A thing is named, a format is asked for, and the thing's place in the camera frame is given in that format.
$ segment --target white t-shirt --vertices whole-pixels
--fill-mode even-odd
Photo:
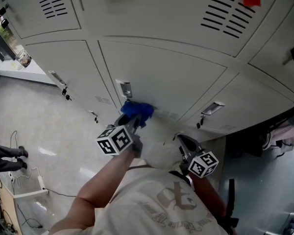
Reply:
[[[84,231],[55,235],[226,235],[182,179],[155,168],[129,170],[110,204]]]

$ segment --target white box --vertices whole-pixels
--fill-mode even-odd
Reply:
[[[188,170],[199,178],[204,178],[213,173],[218,164],[218,159],[211,151],[209,151],[193,158]]]
[[[119,155],[133,144],[124,125],[106,129],[96,139],[96,142],[105,155]]]

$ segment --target person's leg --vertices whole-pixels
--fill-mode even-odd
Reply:
[[[17,159],[17,162],[0,159],[0,172],[17,171],[22,168],[27,168],[27,164],[22,159]]]
[[[28,152],[24,149],[23,146],[20,146],[19,149],[14,149],[0,145],[0,158],[13,158],[20,156],[28,157]]]

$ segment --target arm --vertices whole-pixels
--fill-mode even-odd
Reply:
[[[79,191],[68,215],[56,223],[50,235],[65,229],[83,229],[95,223],[95,208],[104,208],[117,190],[134,159],[132,146],[118,156],[114,156]]]
[[[207,178],[199,178],[189,173],[195,188],[196,195],[201,199],[214,217],[225,217],[226,206],[209,183]]]

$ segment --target blue cloth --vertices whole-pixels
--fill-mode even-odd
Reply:
[[[128,101],[122,106],[121,111],[129,118],[131,118],[133,114],[141,114],[142,118],[140,127],[144,128],[146,126],[147,119],[152,117],[154,109],[150,104]]]

